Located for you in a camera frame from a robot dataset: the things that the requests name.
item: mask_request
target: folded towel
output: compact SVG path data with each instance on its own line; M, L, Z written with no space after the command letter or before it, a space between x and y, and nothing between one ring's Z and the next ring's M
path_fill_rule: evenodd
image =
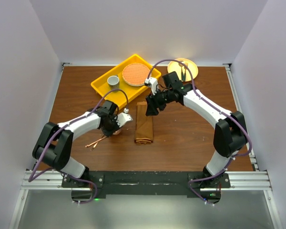
M137 121L134 141L137 145L153 142L153 117L146 116L147 102L137 103Z

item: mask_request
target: orange plate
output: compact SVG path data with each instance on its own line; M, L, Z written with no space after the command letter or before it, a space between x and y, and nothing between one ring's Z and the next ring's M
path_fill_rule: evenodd
M131 63L122 72L122 77L130 86L143 86L149 73L149 68L141 63Z

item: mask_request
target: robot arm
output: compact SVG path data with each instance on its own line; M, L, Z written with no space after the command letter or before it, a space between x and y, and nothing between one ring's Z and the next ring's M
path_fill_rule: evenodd
M194 93L191 84L183 85L176 72L164 75L163 79L165 86L167 87L167 89L163 91L159 90L158 82L152 78L146 79L145 81L145 85L152 89L151 94L146 97L146 115L158 115L158 110L164 110L166 104L173 101L179 102L196 111L215 129L213 141L215 152L210 162L204 168L205 176L209 177L219 173L227 165L230 158L237 154L238 150L247 143L247 139L230 119L223 114L220 114L205 101L200 99L200 97ZM229 110L223 109L203 96L199 90L196 90L196 92L222 112L231 114L231 116L246 130L245 119L242 113L238 111L232 113Z
M110 101L105 101L94 113L88 115L90 111L65 123L47 123L33 150L33 157L39 159L48 140L61 127L68 125L54 139L55 144L51 144L42 161L58 171L72 175L75 178L89 179L87 174L89 169L73 159L71 155L72 142L79 136L93 129L101 129L105 136L111 136L119 130L132 117L126 113L114 114L117 105Z

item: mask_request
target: black mounting base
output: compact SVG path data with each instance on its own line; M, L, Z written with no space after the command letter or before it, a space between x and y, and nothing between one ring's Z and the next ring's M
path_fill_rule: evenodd
M106 195L180 195L195 198L188 181L202 178L203 172L143 172L143 171L90 171L91 181L98 188L97 198L106 198ZM208 188L229 188L230 180L228 174L223 174ZM62 182L62 187L88 187L85 183L76 182L70 178ZM218 202L220 191L201 191L206 187L201 182L191 184L203 198ZM72 191L72 199L89 199L91 191Z

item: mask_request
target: white cup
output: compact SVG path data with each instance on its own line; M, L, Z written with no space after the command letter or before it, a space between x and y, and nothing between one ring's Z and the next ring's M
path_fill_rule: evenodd
M107 83L111 89L119 89L120 79L116 75L109 76L107 79Z

